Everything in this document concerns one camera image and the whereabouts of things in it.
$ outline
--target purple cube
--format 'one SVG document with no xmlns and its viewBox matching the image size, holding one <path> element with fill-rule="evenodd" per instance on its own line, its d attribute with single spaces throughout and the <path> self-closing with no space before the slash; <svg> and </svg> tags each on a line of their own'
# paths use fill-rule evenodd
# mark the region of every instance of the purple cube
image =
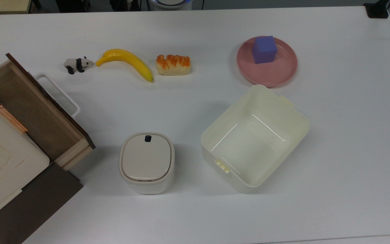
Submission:
<svg viewBox="0 0 390 244">
<path fill-rule="evenodd" d="M 274 37 L 256 37 L 254 47 L 252 48 L 252 55 L 256 64 L 273 62 L 278 49 L 275 44 Z"/>
</svg>

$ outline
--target banana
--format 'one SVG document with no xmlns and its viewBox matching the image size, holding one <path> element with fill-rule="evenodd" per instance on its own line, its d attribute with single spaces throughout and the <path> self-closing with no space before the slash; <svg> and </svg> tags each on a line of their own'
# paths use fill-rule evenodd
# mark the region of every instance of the banana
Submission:
<svg viewBox="0 0 390 244">
<path fill-rule="evenodd" d="M 103 56 L 96 62 L 97 67 L 110 61 L 123 61 L 132 65 L 138 73 L 144 77 L 148 82 L 153 82 L 153 74 L 150 69 L 138 57 L 129 51 L 123 49 L 110 49 L 106 51 Z"/>
</svg>

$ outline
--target toy panda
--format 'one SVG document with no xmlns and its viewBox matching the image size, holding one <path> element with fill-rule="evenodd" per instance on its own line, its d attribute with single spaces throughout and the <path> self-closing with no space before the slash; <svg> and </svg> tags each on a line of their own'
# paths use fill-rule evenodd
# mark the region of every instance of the toy panda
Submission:
<svg viewBox="0 0 390 244">
<path fill-rule="evenodd" d="M 90 67 L 93 65 L 91 60 L 87 60 L 87 57 L 84 56 L 83 59 L 68 59 L 64 62 L 64 67 L 67 68 L 69 74 L 74 74 L 74 70 L 76 69 L 78 72 L 84 72 L 85 67 Z"/>
</svg>

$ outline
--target storage container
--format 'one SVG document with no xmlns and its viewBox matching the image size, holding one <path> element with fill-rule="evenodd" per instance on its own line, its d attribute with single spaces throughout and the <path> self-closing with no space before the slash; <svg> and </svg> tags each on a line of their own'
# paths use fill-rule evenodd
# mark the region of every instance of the storage container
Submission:
<svg viewBox="0 0 390 244">
<path fill-rule="evenodd" d="M 254 85 L 201 135 L 202 154 L 236 190 L 261 185 L 309 131 L 283 97 Z"/>
</svg>

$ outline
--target bread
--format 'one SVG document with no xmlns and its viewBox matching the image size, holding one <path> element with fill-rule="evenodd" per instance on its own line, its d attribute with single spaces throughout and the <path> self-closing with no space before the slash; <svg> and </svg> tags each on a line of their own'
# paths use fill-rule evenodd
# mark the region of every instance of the bread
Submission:
<svg viewBox="0 0 390 244">
<path fill-rule="evenodd" d="M 191 71 L 191 59 L 187 56 L 159 55 L 156 58 L 156 69 L 163 76 L 182 76 Z"/>
</svg>

